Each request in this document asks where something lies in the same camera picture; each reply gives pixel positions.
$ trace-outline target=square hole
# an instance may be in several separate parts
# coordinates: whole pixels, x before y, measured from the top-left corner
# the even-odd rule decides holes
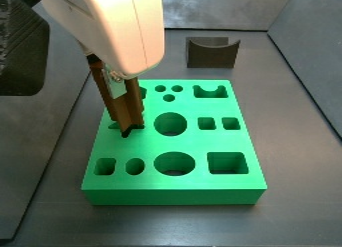
[[[240,129],[239,120],[234,117],[223,117],[222,124],[223,124],[223,128],[226,130],[239,130]]]
[[[211,174],[248,174],[246,158],[240,152],[210,152],[207,160]]]
[[[100,158],[96,161],[96,166],[93,170],[95,175],[112,175],[115,171],[116,160],[113,158]]]
[[[200,130],[215,130],[215,120],[212,117],[199,117],[198,118],[198,127]]]

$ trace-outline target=circular hole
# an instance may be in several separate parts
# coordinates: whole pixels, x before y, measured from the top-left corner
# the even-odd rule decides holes
[[[163,99],[167,102],[172,102],[175,100],[175,96],[172,94],[167,94],[167,95],[164,95]]]
[[[139,175],[144,171],[144,161],[139,158],[131,159],[125,163],[125,172],[129,175]]]
[[[155,119],[155,129],[164,136],[178,136],[187,129],[187,120],[180,114],[164,113]]]
[[[174,91],[174,92],[180,92],[180,91],[183,91],[183,87],[182,87],[180,85],[175,85],[175,86],[172,87],[172,91]]]
[[[167,176],[183,176],[195,169],[195,160],[182,152],[168,152],[156,157],[155,169]]]
[[[164,85],[157,85],[157,86],[155,87],[155,90],[156,90],[157,92],[163,92],[163,91],[166,91],[166,86],[164,86]]]

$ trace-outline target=green foam block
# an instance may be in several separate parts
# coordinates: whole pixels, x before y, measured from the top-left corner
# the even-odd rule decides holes
[[[226,80],[140,80],[144,129],[104,111],[81,190],[93,205],[255,204],[267,189]]]

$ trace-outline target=gray table surface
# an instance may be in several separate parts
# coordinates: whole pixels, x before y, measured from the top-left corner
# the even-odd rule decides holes
[[[15,235],[89,72],[73,37],[35,9],[51,28],[45,82],[33,96],[0,97],[0,239]]]
[[[235,68],[187,69],[187,36],[240,39]],[[341,245],[341,141],[267,34],[166,37],[164,60],[143,78],[231,81],[268,190],[255,206],[91,206],[80,184],[103,103],[88,79],[8,246]]]

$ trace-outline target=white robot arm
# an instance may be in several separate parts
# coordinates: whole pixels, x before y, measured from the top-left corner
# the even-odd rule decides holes
[[[43,0],[47,12],[123,79],[164,54],[162,0]]]
[[[92,76],[127,137],[144,124],[135,77],[164,54],[162,0],[43,0],[43,6],[81,43],[85,55],[100,59],[89,64]]]

